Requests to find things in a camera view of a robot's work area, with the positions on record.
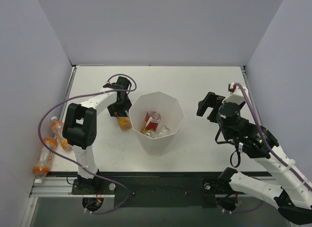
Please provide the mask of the clear plastic bottle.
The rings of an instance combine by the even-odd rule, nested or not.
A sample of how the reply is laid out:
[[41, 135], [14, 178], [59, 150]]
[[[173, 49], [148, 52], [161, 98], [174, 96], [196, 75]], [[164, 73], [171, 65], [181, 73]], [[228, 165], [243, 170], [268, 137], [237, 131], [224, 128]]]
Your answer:
[[151, 139], [157, 139], [157, 138], [168, 136], [170, 135], [170, 133], [171, 133], [171, 130], [167, 126], [164, 125], [160, 128], [159, 132], [148, 130], [145, 132], [144, 135]]

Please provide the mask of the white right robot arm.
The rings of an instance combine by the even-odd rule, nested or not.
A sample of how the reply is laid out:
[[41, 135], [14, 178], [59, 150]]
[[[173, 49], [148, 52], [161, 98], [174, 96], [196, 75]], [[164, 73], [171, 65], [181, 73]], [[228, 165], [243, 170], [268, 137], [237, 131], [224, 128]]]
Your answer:
[[245, 101], [227, 101], [224, 96], [208, 92], [198, 103], [197, 116], [203, 116], [207, 108], [212, 111], [208, 120], [219, 125], [217, 136], [222, 135], [223, 144], [231, 144], [236, 152], [262, 165], [278, 182], [272, 185], [244, 175], [235, 166], [226, 168], [218, 178], [218, 188], [256, 197], [273, 207], [289, 222], [307, 225], [312, 222], [312, 183], [306, 179], [289, 159], [273, 134], [266, 128], [244, 119], [240, 110]]

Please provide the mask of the orange label bottle table corner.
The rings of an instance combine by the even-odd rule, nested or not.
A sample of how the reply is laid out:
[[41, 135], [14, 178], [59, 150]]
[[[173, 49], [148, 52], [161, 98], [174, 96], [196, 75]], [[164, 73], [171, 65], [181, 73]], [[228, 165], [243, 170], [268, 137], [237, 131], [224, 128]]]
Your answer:
[[[51, 150], [55, 150], [58, 144], [56, 139], [54, 138], [44, 138], [43, 141], [48, 145]], [[44, 145], [42, 145], [40, 157], [33, 168], [35, 184], [41, 184], [42, 179], [50, 172], [53, 155], [53, 152], [51, 152]]]

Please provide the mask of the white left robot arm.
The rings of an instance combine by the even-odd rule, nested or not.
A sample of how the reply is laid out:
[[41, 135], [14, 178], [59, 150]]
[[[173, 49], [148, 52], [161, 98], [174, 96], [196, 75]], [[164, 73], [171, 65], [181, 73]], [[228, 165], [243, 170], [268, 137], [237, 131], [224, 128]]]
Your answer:
[[122, 131], [132, 125], [129, 110], [132, 103], [129, 93], [134, 81], [123, 74], [116, 74], [117, 81], [111, 78], [98, 94], [81, 103], [71, 103], [67, 107], [62, 135], [73, 147], [78, 165], [78, 184], [91, 194], [99, 191], [101, 179], [96, 166], [92, 145], [97, 137], [97, 117], [104, 110], [117, 119]]

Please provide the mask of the red gold label bottle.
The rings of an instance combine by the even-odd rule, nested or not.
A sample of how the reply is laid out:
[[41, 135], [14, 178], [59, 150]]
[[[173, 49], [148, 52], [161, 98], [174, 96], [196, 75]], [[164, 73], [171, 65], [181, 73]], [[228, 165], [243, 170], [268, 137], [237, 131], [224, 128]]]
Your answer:
[[148, 130], [156, 132], [160, 121], [161, 121], [160, 113], [158, 113], [157, 111], [147, 111], [140, 132], [142, 134], [145, 134], [145, 132]]

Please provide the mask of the orange juice bottle blue label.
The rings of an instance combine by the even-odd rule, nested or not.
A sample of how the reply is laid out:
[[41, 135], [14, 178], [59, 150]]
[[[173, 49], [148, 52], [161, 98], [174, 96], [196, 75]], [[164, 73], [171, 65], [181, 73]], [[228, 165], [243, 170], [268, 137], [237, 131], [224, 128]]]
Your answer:
[[127, 131], [132, 128], [131, 120], [129, 118], [129, 112], [121, 112], [116, 114], [116, 118], [119, 124], [119, 127], [122, 131]]

